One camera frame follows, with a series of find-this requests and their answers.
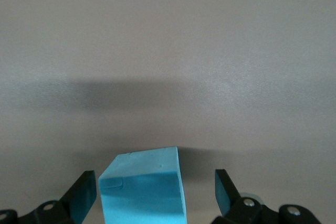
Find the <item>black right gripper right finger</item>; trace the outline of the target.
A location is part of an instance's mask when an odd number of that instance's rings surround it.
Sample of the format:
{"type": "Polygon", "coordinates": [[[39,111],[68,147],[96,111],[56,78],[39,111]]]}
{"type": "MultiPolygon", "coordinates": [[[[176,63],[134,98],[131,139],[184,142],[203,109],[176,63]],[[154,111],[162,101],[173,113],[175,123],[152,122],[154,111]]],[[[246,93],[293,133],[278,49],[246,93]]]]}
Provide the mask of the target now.
{"type": "Polygon", "coordinates": [[[303,206],[287,204],[273,211],[256,199],[241,196],[225,169],[215,171],[215,197],[221,215],[212,223],[319,223],[303,206]]]}

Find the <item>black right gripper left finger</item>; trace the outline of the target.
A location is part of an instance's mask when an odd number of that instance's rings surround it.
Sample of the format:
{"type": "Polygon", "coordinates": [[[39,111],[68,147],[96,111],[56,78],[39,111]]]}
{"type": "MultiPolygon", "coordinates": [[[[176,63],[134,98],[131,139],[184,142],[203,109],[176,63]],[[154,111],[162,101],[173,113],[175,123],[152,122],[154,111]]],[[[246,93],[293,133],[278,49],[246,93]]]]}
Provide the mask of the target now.
{"type": "Polygon", "coordinates": [[[1,210],[1,223],[83,223],[97,198],[95,172],[87,170],[59,200],[42,203],[26,215],[1,210]]]}

